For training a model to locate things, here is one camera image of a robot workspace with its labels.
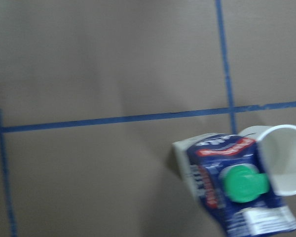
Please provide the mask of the blue white milk carton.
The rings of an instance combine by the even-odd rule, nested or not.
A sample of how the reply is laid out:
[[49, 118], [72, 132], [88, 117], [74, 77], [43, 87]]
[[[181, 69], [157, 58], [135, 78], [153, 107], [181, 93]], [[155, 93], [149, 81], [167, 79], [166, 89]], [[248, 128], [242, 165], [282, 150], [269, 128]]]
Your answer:
[[268, 237], [296, 230], [274, 193], [254, 139], [208, 133], [173, 144], [182, 180], [228, 237]]

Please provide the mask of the white smiley mug black handle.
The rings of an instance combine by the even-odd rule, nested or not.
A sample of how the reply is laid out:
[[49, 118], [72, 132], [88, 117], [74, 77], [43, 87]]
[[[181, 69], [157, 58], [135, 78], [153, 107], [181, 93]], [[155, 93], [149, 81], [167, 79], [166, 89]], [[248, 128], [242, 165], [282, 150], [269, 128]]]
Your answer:
[[251, 126], [239, 135], [256, 140], [274, 193], [296, 195], [296, 125]]

